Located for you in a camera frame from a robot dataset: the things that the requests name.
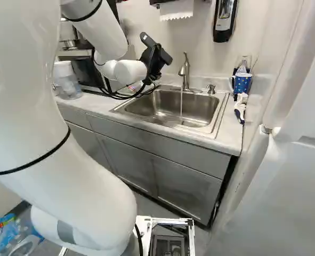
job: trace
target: countertop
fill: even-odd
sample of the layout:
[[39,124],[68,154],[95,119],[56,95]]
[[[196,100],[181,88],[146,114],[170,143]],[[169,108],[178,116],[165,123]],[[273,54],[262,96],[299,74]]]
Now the countertop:
[[99,116],[111,121],[208,149],[213,149],[229,155],[239,156],[241,152],[243,126],[238,123],[234,114],[233,109],[235,103],[231,94],[229,96],[216,138],[211,137],[209,134],[202,135],[199,133],[180,131],[171,127],[144,122],[120,113],[113,113],[111,110],[122,104],[124,101],[102,95],[84,93],[81,98],[75,100],[63,100],[59,97],[55,97],[55,100],[60,105],[76,108],[77,110],[87,114]]

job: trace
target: wall-mounted soap dispenser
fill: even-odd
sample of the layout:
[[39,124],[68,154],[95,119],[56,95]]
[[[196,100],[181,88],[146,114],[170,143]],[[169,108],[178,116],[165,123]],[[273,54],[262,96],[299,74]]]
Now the wall-mounted soap dispenser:
[[213,41],[227,42],[233,33],[238,0],[216,0],[213,22]]

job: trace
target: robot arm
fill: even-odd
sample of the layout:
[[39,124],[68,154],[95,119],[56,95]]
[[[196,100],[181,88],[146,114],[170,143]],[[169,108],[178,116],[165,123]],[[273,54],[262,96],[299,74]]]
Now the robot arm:
[[[126,39],[106,0],[61,6],[103,60],[123,56]],[[47,239],[119,256],[132,240],[135,197],[81,149],[53,99],[60,11],[58,0],[0,1],[0,182],[33,205]]]
[[160,78],[164,64],[172,63],[170,55],[146,33],[141,33],[147,49],[140,60],[117,61],[127,51],[127,40],[106,0],[61,0],[61,11],[95,47],[94,64],[110,80],[123,85],[138,81],[149,85]]

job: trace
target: stainless steel sink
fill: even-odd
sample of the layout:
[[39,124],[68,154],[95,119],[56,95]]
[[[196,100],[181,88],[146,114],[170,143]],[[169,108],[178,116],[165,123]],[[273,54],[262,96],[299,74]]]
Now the stainless steel sink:
[[217,132],[227,102],[226,93],[181,92],[161,86],[154,92],[121,104],[112,111],[149,123],[203,133]]

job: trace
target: running water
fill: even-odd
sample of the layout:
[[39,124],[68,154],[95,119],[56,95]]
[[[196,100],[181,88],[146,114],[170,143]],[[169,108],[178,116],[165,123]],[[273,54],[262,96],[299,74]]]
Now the running water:
[[182,101],[183,101],[183,86],[181,86],[181,104],[180,104],[180,122],[182,124],[183,118],[182,118]]

